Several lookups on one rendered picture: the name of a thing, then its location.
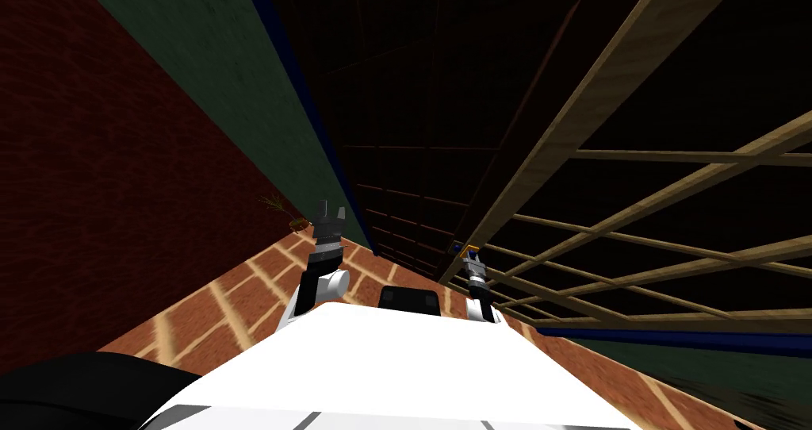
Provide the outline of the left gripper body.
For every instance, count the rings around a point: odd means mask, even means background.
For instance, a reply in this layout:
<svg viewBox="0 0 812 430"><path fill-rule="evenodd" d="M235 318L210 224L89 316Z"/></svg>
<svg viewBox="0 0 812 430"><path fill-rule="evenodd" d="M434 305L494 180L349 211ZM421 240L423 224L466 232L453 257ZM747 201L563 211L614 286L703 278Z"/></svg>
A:
<svg viewBox="0 0 812 430"><path fill-rule="evenodd" d="M312 237L317 242L339 242L345 220L341 217L317 217L313 223Z"/></svg>

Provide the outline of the small potted plant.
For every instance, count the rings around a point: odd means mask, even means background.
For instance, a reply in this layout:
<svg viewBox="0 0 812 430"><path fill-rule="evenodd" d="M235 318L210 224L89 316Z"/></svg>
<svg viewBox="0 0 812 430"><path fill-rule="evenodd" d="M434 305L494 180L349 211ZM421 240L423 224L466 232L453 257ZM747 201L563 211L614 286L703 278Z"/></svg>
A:
<svg viewBox="0 0 812 430"><path fill-rule="evenodd" d="M298 217L293 212L285 207L281 195L271 195L270 197L259 196L258 200L267 208L275 212L284 213L290 217L288 224L291 232L298 234L307 229L311 224L305 217Z"/></svg>

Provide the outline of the dark lattice door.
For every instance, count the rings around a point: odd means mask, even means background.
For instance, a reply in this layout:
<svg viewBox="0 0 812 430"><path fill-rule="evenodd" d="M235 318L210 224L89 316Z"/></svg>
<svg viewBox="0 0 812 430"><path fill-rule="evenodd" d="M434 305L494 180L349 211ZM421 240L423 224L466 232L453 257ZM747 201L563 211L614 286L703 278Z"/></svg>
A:
<svg viewBox="0 0 812 430"><path fill-rule="evenodd" d="M377 252L435 274L578 0L292 0Z"/></svg>

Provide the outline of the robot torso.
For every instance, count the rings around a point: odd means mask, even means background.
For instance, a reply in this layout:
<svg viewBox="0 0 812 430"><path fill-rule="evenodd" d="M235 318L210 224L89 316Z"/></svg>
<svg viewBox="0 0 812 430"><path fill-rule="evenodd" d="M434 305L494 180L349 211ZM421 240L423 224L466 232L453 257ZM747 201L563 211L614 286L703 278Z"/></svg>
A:
<svg viewBox="0 0 812 430"><path fill-rule="evenodd" d="M139 430L642 430L505 322L325 303Z"/></svg>

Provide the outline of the light wooden lattice door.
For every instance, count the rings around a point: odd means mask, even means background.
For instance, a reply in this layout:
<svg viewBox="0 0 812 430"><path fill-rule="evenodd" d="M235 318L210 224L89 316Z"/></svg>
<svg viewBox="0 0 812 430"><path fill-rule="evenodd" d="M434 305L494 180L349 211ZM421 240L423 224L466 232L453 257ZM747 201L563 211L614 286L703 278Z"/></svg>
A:
<svg viewBox="0 0 812 430"><path fill-rule="evenodd" d="M591 156L583 143L721 1L639 0L489 208L470 243L485 246L566 161ZM538 255L525 255L522 264L509 271L492 270L495 280L527 294L525 299L507 299L499 310L535 327L801 332L812 321L812 309L725 312L654 292L648 285L743 267L812 278L812 270L787 265L788 259L812 255L812 235L735 253L631 236L632 243L693 254L695 260L615 279L591 275L590 284L561 291L527 281L521 273L542 264L555 267L558 256L600 237L621 239L622 227L760 165L810 164L812 155L801 155L796 148L811 141L812 111L733 153L635 153L637 159L683 159L700 162L702 167L597 225L571 225L571 238Z"/></svg>

